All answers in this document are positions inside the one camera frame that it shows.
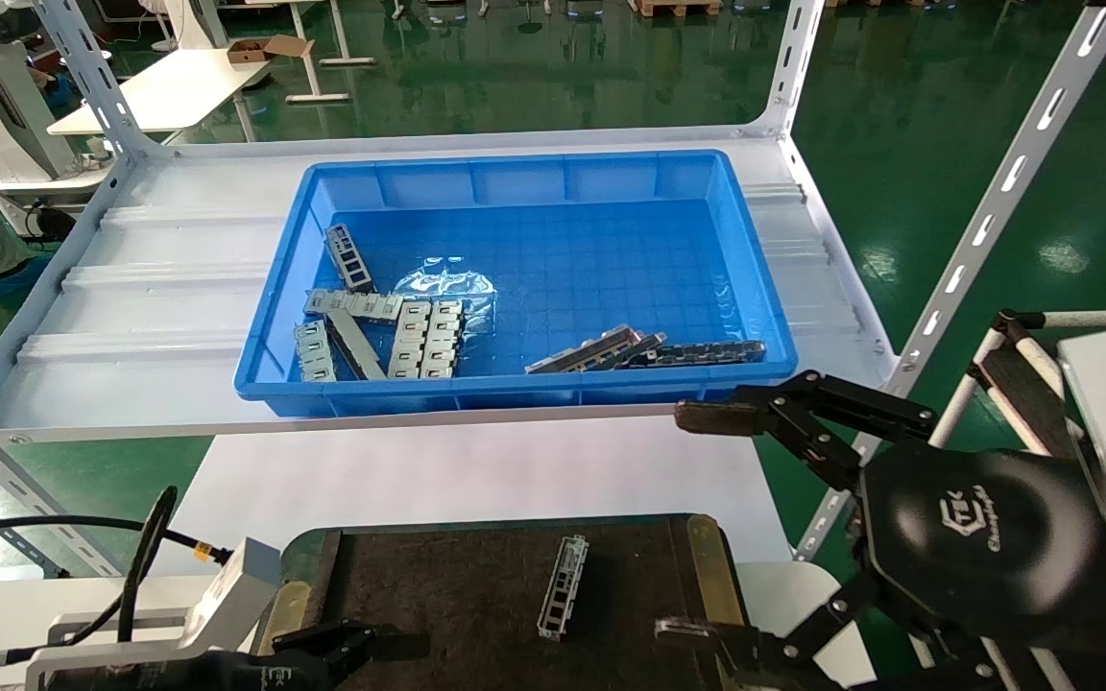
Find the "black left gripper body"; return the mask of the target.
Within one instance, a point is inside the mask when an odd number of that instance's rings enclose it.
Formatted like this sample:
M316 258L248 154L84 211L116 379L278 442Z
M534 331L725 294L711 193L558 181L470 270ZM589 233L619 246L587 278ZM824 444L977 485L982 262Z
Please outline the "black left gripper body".
M114 672L88 668L56 672L50 690L333 690L320 657L296 651L246 655L212 651L189 659L128 664Z

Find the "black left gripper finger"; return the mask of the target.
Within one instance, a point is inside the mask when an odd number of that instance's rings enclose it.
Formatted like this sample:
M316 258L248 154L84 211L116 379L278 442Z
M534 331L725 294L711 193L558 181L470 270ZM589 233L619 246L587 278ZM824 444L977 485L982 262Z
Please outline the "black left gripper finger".
M365 664L413 661L429 652L429 634L403 632L392 625L319 624L273 638L273 653L311 661L321 685L341 685Z

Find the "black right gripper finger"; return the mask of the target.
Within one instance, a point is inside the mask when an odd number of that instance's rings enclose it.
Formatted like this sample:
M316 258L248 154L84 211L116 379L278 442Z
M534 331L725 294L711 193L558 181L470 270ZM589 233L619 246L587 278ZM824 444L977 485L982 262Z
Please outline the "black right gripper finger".
M856 489L860 452L830 430L830 423L880 441L927 441L938 425L938 413L922 404L816 370L774 386L737 386L726 399L676 404L676 425L685 432L768 436L804 461L827 486Z
M818 591L820 584L834 584L821 567L735 567L730 573L729 593L705 587L705 608L712 613L728 605L730 615L745 616L743 591L755 593L755 603L766 613L799 603L799 587ZM851 630L853 621L866 608L877 606L881 582L860 570L835 588L817 608L799 621L785 637L764 632L734 620L719 622L702 618L664 617L655 625L655 637L662 643L701 649L714 655L737 688L765 690L839 690L842 685L822 669L816 655L832 646L839 634Z

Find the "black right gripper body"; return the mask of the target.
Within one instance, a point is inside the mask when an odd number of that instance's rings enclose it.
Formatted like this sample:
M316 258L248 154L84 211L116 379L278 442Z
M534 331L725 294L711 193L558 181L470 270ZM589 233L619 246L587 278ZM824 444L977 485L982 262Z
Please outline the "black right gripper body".
M860 471L872 564L918 608L973 634L1046 639L1100 546L1078 465L1011 450L890 449Z

